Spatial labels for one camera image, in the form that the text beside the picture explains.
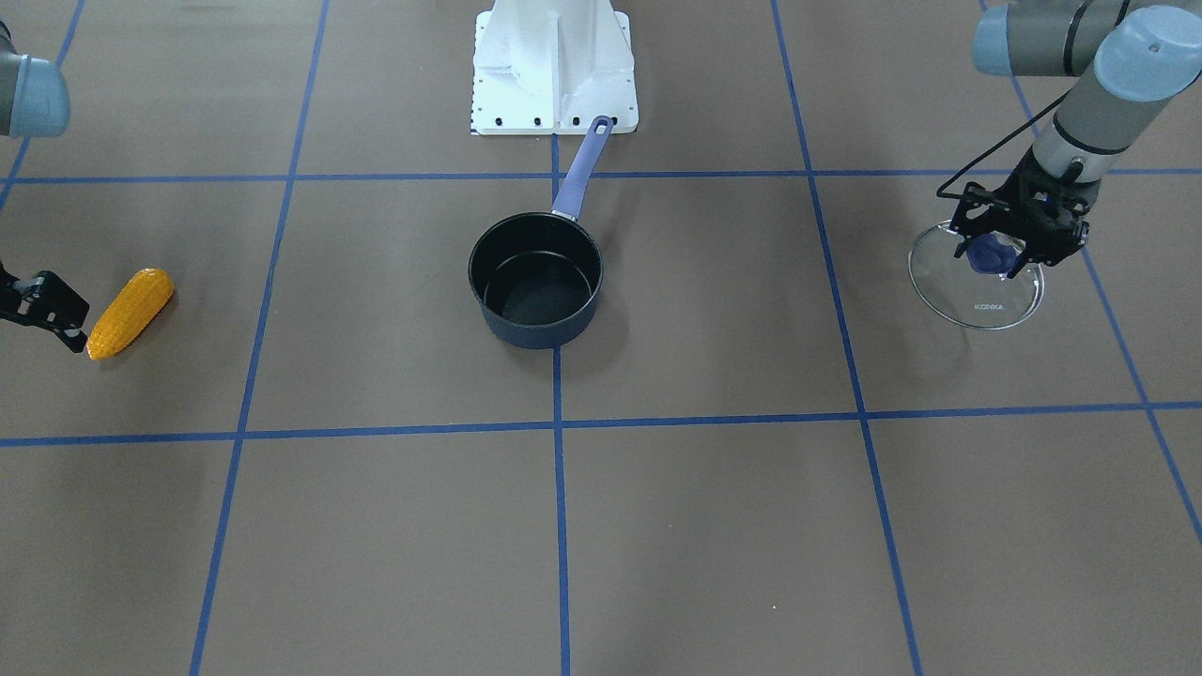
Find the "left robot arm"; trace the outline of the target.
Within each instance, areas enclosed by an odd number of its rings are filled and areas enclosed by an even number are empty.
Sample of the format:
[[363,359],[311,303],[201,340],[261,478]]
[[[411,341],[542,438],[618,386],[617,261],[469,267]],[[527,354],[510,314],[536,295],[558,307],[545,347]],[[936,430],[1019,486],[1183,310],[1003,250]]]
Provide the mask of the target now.
[[996,76],[1071,77],[1043,132],[984,204],[953,226],[978,273],[1017,277],[1085,245],[1101,179],[1200,78],[1197,1],[1014,1],[978,19],[972,59]]

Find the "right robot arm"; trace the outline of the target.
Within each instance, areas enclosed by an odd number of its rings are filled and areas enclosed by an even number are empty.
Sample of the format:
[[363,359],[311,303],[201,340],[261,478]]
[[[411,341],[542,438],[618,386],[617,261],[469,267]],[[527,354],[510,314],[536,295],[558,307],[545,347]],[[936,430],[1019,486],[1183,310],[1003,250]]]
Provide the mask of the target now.
[[[71,119],[69,85],[55,63],[18,51],[1,24],[1,132],[4,138],[55,138]],[[46,330],[72,352],[85,350],[90,306],[60,275],[43,269],[23,279],[1,269],[2,320]]]

